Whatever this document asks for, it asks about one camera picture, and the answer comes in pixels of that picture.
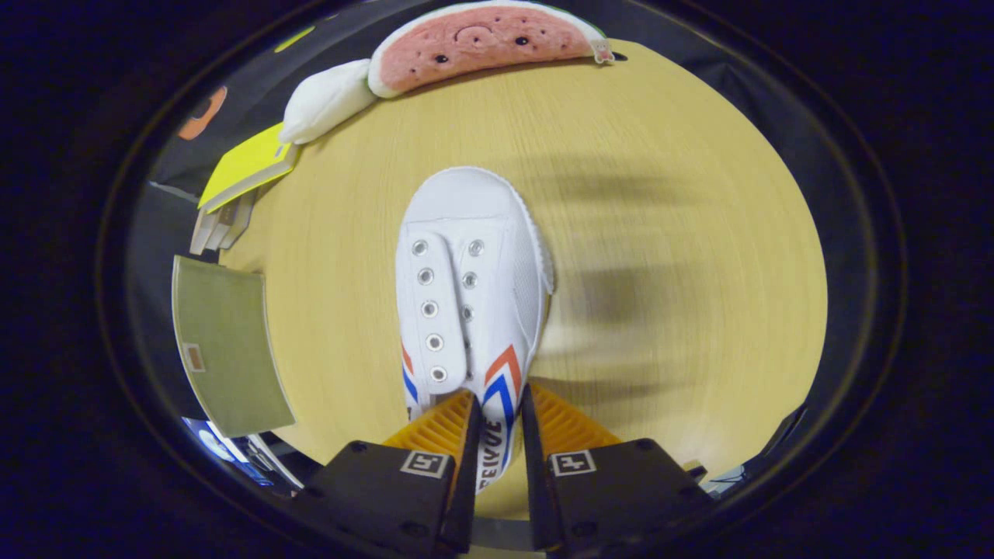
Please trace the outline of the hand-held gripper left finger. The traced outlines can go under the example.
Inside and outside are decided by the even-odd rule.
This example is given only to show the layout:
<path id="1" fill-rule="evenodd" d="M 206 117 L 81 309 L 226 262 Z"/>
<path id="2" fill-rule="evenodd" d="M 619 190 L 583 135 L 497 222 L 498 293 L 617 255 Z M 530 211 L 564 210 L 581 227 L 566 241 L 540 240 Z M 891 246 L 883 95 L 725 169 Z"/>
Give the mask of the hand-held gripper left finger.
<path id="1" fill-rule="evenodd" d="M 468 552 L 482 413 L 460 390 L 382 443 L 352 441 L 295 496 L 296 519 L 372 556 Z"/>

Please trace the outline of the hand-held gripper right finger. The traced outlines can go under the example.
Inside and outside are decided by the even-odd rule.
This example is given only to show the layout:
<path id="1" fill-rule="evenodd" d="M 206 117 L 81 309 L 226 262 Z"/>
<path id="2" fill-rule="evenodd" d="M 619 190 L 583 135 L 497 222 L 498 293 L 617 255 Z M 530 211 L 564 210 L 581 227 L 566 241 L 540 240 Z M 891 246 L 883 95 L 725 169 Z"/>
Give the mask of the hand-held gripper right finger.
<path id="1" fill-rule="evenodd" d="M 533 544 L 547 554 L 644 554 L 713 502 L 659 443 L 622 441 L 535 382 L 520 421 Z"/>

